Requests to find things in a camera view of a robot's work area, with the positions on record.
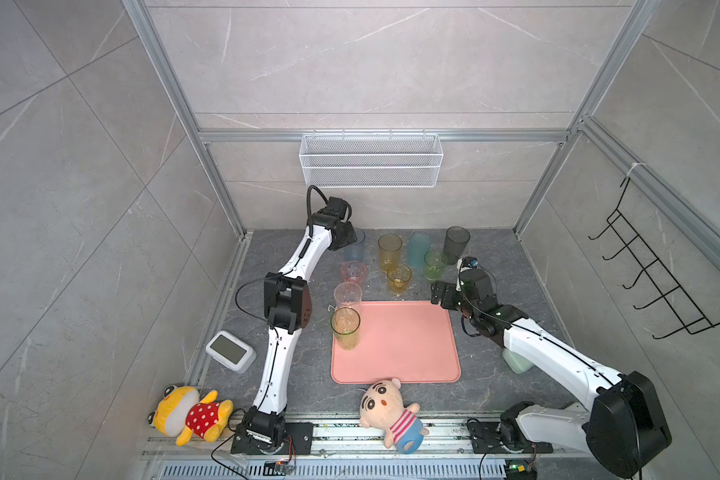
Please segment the pink plastic tray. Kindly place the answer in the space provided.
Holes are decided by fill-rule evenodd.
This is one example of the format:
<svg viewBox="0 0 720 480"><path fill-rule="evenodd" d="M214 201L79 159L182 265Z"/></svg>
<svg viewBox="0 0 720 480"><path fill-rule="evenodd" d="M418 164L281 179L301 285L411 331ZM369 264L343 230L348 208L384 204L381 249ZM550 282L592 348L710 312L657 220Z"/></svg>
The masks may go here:
<svg viewBox="0 0 720 480"><path fill-rule="evenodd" d="M338 384L453 383L461 376L449 312L427 301L368 301L360 306L359 342L333 346Z"/></svg>

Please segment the boy plush doll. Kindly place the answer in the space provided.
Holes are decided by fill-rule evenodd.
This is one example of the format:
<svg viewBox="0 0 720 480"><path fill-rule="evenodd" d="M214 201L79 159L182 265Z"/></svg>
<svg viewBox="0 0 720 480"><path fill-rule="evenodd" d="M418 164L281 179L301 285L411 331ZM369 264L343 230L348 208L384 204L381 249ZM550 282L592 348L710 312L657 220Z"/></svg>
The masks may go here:
<svg viewBox="0 0 720 480"><path fill-rule="evenodd" d="M360 404L360 424L384 433L384 446L401 454L412 454L421 446L429 430L418 418L420 405L404 405L397 378L381 380L364 393Z"/></svg>

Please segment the yellow plush toy red dress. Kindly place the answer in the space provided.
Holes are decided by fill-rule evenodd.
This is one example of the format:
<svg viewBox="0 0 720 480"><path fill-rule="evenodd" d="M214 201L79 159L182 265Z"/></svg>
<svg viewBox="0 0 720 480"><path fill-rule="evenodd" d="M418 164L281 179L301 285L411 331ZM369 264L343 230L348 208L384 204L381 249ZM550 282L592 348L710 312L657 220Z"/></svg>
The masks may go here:
<svg viewBox="0 0 720 480"><path fill-rule="evenodd" d="M227 427L233 410L234 403L219 400L216 390L202 396L194 386L169 385L149 413L147 423L162 435L174 438L177 446L188 444L193 437L215 442Z"/></svg>

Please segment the teal dimpled glass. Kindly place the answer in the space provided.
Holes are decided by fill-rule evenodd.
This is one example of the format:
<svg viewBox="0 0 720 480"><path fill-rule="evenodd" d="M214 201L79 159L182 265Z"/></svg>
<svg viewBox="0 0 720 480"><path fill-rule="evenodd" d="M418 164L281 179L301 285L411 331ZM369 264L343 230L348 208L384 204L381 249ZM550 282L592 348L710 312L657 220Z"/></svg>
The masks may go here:
<svg viewBox="0 0 720 480"><path fill-rule="evenodd" d="M425 265L426 254L431 249L431 238L428 234L414 232L407 245L407 263L412 269L421 270Z"/></svg>

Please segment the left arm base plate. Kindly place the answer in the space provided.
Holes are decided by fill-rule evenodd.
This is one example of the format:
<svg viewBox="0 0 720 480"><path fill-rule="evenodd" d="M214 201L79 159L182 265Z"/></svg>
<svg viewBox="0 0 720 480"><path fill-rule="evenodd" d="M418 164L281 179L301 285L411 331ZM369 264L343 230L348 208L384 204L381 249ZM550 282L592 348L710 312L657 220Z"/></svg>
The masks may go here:
<svg viewBox="0 0 720 480"><path fill-rule="evenodd" d="M245 429L232 437L231 454L309 455L311 452L315 425L310 422L287 422L282 444L275 448L256 440Z"/></svg>

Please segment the clear glass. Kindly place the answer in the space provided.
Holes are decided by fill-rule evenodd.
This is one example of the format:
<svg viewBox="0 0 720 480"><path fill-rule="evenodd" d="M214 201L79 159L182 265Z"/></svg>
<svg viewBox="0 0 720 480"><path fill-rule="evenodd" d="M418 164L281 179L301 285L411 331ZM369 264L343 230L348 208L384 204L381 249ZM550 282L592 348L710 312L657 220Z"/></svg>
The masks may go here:
<svg viewBox="0 0 720 480"><path fill-rule="evenodd" d="M351 308L358 312L362 309L362 287L354 282L342 282L333 291L335 309Z"/></svg>

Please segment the tall yellow glass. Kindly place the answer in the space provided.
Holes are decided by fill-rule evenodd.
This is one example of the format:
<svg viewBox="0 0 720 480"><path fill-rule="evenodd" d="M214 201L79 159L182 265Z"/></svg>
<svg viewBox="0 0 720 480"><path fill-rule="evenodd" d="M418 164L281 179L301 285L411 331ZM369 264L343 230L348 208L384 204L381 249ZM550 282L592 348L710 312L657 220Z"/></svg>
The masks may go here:
<svg viewBox="0 0 720 480"><path fill-rule="evenodd" d="M379 248L379 266L384 272L396 268L400 263L403 240L392 233L382 235L377 242Z"/></svg>

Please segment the short green glass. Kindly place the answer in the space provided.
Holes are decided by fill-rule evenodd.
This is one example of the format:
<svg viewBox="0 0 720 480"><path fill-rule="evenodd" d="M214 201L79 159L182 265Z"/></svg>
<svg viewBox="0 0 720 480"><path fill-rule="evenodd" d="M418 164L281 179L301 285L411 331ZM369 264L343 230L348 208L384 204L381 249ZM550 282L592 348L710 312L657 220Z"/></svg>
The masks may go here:
<svg viewBox="0 0 720 480"><path fill-rule="evenodd" d="M424 256L423 275L430 281L439 280L447 267L447 257L442 250L429 250Z"/></svg>

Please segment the white digital clock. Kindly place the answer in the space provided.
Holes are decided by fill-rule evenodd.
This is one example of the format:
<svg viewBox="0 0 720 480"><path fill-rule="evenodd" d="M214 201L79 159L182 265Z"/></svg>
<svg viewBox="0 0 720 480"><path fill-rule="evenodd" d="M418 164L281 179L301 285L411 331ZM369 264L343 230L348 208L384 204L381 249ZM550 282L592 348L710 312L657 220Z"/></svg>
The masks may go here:
<svg viewBox="0 0 720 480"><path fill-rule="evenodd" d="M225 368L242 374L255 361L254 349L226 330L218 331L205 345L205 351Z"/></svg>

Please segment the tall green glass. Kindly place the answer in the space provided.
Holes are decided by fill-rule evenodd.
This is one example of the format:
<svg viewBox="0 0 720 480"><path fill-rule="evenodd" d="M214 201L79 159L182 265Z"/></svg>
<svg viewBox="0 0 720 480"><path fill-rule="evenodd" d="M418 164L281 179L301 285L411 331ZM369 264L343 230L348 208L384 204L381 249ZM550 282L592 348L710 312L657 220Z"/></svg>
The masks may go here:
<svg viewBox="0 0 720 480"><path fill-rule="evenodd" d="M330 326L337 345L344 350L354 349L359 342L361 316L351 307L341 307L333 312Z"/></svg>

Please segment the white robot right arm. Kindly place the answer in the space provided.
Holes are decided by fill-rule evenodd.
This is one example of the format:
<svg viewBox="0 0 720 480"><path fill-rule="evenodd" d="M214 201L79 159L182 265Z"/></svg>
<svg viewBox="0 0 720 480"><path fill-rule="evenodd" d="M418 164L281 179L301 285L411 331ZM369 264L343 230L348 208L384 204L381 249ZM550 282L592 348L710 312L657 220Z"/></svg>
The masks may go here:
<svg viewBox="0 0 720 480"><path fill-rule="evenodd" d="M519 308L500 303L493 275L475 258L462 260L455 282L433 282L431 301L459 312L474 335L501 347L513 371L537 367L575 398L562 409L523 401L504 411L497 426L504 449L521 452L554 444L589 453L611 474L627 479L671 445L669 424L649 378L587 357Z"/></svg>

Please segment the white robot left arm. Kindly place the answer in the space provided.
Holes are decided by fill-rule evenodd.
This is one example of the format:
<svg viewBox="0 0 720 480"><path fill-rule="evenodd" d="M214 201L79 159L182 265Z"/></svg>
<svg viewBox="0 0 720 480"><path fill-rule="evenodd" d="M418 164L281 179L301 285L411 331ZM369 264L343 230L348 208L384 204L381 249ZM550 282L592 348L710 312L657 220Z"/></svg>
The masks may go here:
<svg viewBox="0 0 720 480"><path fill-rule="evenodd" d="M310 278L322 255L356 241L352 207L338 197L322 197L325 205L312 210L306 201L304 235L285 265L263 278L263 316L268 344L259 388L244 415L242 431L265 452L274 452L286 437L287 386L295 346L312 315Z"/></svg>

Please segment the dark grey glass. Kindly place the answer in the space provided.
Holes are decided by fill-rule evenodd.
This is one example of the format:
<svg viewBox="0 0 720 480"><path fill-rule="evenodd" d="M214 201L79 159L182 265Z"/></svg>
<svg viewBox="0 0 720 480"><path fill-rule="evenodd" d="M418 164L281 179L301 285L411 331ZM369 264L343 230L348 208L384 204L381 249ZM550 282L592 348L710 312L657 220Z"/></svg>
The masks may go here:
<svg viewBox="0 0 720 480"><path fill-rule="evenodd" d="M461 226L451 226L446 230L443 254L448 265L457 263L470 239L470 232Z"/></svg>

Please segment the short pink glass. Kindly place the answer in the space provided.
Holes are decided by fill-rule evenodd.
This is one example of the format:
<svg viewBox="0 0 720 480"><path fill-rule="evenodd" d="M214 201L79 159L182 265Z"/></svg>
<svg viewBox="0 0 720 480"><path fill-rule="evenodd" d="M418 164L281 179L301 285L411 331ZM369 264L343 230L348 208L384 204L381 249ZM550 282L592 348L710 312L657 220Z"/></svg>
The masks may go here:
<svg viewBox="0 0 720 480"><path fill-rule="evenodd" d="M367 267L358 260L350 260L340 267L340 275L344 282L364 285L367 276Z"/></svg>

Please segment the tall blue glass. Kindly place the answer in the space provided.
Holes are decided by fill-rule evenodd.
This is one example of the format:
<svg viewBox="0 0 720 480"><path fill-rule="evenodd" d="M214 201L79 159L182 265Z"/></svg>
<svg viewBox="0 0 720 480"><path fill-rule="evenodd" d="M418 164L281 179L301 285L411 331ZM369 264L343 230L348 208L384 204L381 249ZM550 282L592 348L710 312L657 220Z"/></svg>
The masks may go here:
<svg viewBox="0 0 720 480"><path fill-rule="evenodd" d="M366 234L362 229L356 229L355 235L355 242L343 248L344 260L346 262L364 261Z"/></svg>

